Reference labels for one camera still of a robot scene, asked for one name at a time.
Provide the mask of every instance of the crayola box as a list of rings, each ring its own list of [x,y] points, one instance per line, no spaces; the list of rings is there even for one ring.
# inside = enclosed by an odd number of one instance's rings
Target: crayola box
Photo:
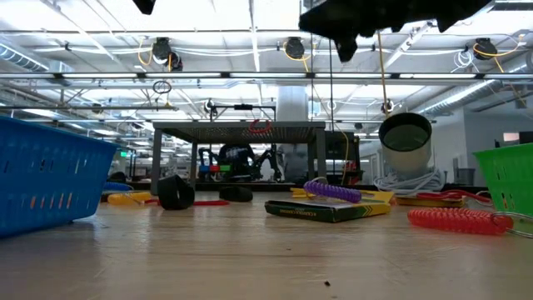
[[[280,217],[300,218],[318,222],[338,223],[342,221],[365,218],[391,211],[392,192],[361,191],[363,198],[358,204],[342,200],[326,201],[297,199],[285,201],[267,201],[267,213]]]

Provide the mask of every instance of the wooden tabletop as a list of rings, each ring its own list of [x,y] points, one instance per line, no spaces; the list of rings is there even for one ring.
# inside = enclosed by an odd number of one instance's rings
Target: wooden tabletop
[[[531,297],[531,240],[412,227],[409,207],[337,224],[265,212],[266,200],[288,196],[181,212],[102,205],[0,240],[1,299]]]

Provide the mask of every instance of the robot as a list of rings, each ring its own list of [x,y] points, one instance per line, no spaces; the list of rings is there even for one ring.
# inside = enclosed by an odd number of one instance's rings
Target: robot
[[[204,153],[208,154],[210,161],[215,159],[217,166],[207,166],[204,162]],[[249,144],[226,144],[222,146],[218,154],[207,148],[198,149],[200,158],[199,181],[209,182],[213,173],[223,172],[222,180],[225,182],[253,182],[262,179],[261,165],[268,159],[270,167],[274,170],[274,179],[281,182],[281,171],[277,166],[275,146],[266,150],[256,159],[252,147]],[[222,170],[221,166],[230,166],[229,170]]]

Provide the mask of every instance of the black metal table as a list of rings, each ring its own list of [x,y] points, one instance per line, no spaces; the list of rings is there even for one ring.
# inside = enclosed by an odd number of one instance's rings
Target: black metal table
[[[309,178],[315,177],[316,151],[319,177],[326,176],[326,124],[324,122],[273,122],[264,133],[252,133],[249,122],[154,122],[151,192],[157,195],[161,171],[162,134],[168,134],[192,144],[190,184],[197,175],[197,152],[200,143],[305,143],[308,149]]]

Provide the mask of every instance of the basket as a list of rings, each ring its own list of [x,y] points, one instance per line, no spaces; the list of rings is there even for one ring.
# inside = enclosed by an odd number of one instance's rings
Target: basket
[[[533,144],[474,153],[496,211],[533,216]]]
[[[0,117],[0,237],[92,216],[116,146]]]

